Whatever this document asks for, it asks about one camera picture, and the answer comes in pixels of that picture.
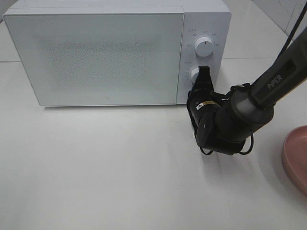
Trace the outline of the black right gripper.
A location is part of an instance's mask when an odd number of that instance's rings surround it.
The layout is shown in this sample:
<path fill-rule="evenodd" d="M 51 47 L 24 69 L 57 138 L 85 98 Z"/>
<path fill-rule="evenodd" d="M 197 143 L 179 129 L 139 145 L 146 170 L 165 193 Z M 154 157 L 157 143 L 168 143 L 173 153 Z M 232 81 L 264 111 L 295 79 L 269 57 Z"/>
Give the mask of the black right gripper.
<path fill-rule="evenodd" d="M 188 92 L 187 110 L 194 134 L 206 113 L 216 112 L 229 98 L 230 94 L 216 93 L 213 88 L 209 66 L 198 66 L 198 76 Z"/>

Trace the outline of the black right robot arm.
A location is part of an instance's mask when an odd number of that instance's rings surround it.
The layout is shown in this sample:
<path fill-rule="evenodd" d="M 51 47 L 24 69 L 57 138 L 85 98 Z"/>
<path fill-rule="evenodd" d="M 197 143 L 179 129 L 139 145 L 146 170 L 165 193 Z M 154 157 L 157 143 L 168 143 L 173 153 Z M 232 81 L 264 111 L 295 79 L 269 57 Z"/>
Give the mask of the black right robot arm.
<path fill-rule="evenodd" d="M 199 66 L 187 110 L 201 152 L 249 154 L 253 134 L 272 120 L 275 104 L 306 79 L 306 30 L 252 84 L 232 86 L 227 94 L 216 93 L 210 68 Z"/>

